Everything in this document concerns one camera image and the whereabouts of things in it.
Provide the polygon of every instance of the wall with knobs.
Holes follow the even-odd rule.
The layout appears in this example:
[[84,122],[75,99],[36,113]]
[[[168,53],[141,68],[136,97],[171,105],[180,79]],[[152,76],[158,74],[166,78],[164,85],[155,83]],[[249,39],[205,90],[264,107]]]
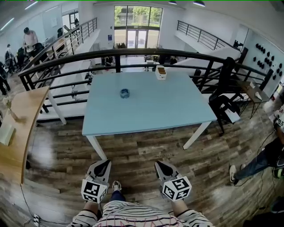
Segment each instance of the wall with knobs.
[[[248,53],[243,62],[244,65],[252,67],[265,74],[268,73],[269,69],[273,70],[273,75],[264,89],[264,92],[269,97],[272,96],[284,75],[282,73],[282,71],[284,71],[284,53],[267,39],[251,29],[248,31],[244,46],[248,48]],[[263,76],[255,73],[251,73],[251,76],[264,78]]]

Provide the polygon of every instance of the blue cup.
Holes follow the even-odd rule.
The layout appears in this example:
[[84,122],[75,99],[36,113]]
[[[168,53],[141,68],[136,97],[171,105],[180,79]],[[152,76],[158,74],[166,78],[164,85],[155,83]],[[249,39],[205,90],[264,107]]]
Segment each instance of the blue cup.
[[129,96],[130,96],[130,91],[128,89],[124,88],[120,91],[120,97],[128,98]]

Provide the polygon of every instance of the white container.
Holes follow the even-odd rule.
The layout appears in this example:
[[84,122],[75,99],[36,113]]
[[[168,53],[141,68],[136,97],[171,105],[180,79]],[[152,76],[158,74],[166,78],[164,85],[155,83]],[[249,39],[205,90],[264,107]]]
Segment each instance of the white container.
[[166,69],[164,66],[161,65],[157,65],[155,74],[158,80],[165,80],[167,77]]

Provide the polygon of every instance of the white sneaker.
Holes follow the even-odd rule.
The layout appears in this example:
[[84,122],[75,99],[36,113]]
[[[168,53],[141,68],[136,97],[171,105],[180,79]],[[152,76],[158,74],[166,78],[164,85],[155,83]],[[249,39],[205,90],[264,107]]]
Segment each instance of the white sneaker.
[[242,170],[243,168],[245,168],[245,167],[246,167],[245,163],[242,164],[242,165],[241,165],[241,170]]
[[121,188],[121,183],[118,181],[118,180],[115,180],[113,183],[112,183],[112,190],[115,192],[115,191],[121,191],[122,188]]
[[229,169],[229,173],[230,173],[230,181],[233,183],[235,181],[235,173],[237,172],[236,166],[235,165],[231,165],[230,169]]

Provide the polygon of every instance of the striped shirt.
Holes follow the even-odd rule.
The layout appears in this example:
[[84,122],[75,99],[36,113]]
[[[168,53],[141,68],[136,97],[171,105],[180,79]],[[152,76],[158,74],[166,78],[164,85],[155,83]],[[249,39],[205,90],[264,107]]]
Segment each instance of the striped shirt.
[[89,210],[81,211],[68,227],[213,227],[201,213],[187,210],[177,217],[154,207],[138,203],[111,201],[103,207],[103,216]]

